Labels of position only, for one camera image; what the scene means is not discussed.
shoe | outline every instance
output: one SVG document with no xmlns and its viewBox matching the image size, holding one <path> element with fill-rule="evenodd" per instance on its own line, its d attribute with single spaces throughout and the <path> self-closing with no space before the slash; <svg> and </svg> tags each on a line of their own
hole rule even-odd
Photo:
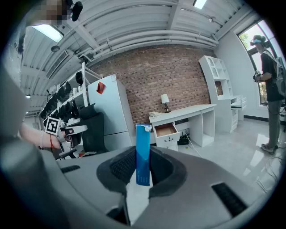
<svg viewBox="0 0 286 229">
<path fill-rule="evenodd" d="M 275 145 L 274 147 L 270 147 L 268 144 L 262 144 L 261 148 L 265 151 L 267 151 L 269 154 L 273 155 L 276 151 L 276 149 L 278 149 L 278 146 Z"/>
</svg>

red sticker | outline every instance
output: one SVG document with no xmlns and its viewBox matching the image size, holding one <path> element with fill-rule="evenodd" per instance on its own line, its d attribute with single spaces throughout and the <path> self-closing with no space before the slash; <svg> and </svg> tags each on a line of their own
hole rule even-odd
<svg viewBox="0 0 286 229">
<path fill-rule="evenodd" d="M 98 83 L 98 86 L 97 86 L 97 92 L 102 95 L 103 91 L 105 89 L 105 85 L 101 82 Z"/>
</svg>

ceiling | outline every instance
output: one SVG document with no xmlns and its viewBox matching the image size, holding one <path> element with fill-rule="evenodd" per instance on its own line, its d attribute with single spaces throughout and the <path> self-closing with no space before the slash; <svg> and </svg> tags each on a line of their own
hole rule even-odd
<svg viewBox="0 0 286 229">
<path fill-rule="evenodd" d="M 194 0 L 81 2 L 84 8 L 79 20 L 68 20 L 58 26 L 64 33 L 58 44 L 32 27 L 26 30 L 21 89 L 32 96 L 27 116 L 39 113 L 46 101 L 47 89 L 63 83 L 80 68 L 79 57 L 83 54 L 96 63 L 119 52 L 154 44 L 215 48 L 217 38 L 226 27 L 231 27 L 230 19 L 240 19 L 246 7 L 242 0 L 207 0 L 201 10 L 193 6 Z M 60 51 L 51 52 L 54 45 L 60 46 Z M 47 79 L 47 72 L 64 50 L 69 51 L 68 61 Z"/>
</svg>

glossy tile floor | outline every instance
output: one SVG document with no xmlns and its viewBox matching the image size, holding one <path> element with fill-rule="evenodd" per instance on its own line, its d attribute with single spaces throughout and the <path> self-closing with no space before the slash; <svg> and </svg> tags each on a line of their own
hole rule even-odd
<svg viewBox="0 0 286 229">
<path fill-rule="evenodd" d="M 199 154 L 210 161 L 220 165 L 234 174 L 260 193 L 270 191 L 282 172 L 284 161 L 275 157 L 284 157 L 285 149 L 278 149 L 274 155 L 269 155 L 261 149 L 262 143 L 269 140 L 268 123 L 252 119 L 239 121 L 237 128 L 230 133 L 216 133 L 214 142 L 208 146 L 200 147 L 193 142 Z M 286 133 L 280 137 L 280 147 L 286 147 Z M 192 145 L 178 146 L 178 151 L 199 157 Z M 140 214 L 148 206 L 150 186 L 144 187 L 136 184 L 136 172 L 127 185 L 127 208 L 131 225 L 135 223 Z"/>
</svg>

black baseboard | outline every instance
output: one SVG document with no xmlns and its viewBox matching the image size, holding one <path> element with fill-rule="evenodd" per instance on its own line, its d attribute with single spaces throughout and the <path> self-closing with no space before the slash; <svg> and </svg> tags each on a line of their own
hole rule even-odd
<svg viewBox="0 0 286 229">
<path fill-rule="evenodd" d="M 268 122 L 269 121 L 268 118 L 261 118 L 261 117 L 249 116 L 249 115 L 244 115 L 244 118 L 246 118 L 246 119 L 254 119 L 254 120 L 259 120 L 259 121 L 264 121 L 264 122 Z M 283 126 L 286 126 L 286 122 L 285 121 L 280 121 L 280 124 L 283 125 Z"/>
</svg>

